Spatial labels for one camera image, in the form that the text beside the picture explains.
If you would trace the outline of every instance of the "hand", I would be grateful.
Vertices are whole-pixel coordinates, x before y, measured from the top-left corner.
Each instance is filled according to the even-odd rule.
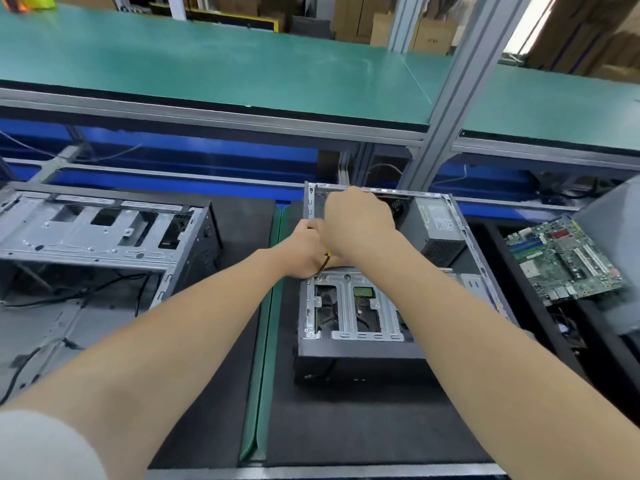
[[[313,220],[312,226],[332,254],[352,262],[360,250],[396,229],[389,206],[357,187],[329,194],[324,219]]]
[[[327,249],[317,231],[310,228],[310,221],[302,219],[293,233],[273,248],[284,276],[305,279],[313,276],[324,264]],[[339,257],[329,259],[327,267],[347,266]]]

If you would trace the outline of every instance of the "white sleeve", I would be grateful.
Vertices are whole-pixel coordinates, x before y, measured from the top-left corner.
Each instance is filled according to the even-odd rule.
[[[0,479],[107,480],[100,459],[75,429],[32,411],[0,413]]]

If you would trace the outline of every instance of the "motherboard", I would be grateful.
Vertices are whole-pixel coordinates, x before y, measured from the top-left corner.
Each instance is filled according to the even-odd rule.
[[[569,216],[510,234],[506,243],[546,306],[624,286],[619,270]]]

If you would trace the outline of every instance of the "forearm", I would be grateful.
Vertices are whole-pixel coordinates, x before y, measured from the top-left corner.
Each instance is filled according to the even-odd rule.
[[[111,480],[141,477],[283,275],[276,250],[256,251],[103,339],[8,407],[76,428]]]
[[[640,430],[400,234],[351,258],[398,306],[456,409],[512,478],[637,475]]]

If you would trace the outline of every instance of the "power supply vent grille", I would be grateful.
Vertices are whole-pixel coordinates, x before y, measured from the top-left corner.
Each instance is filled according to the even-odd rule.
[[[436,266],[448,267],[464,246],[464,241],[431,239],[424,250],[424,257]]]

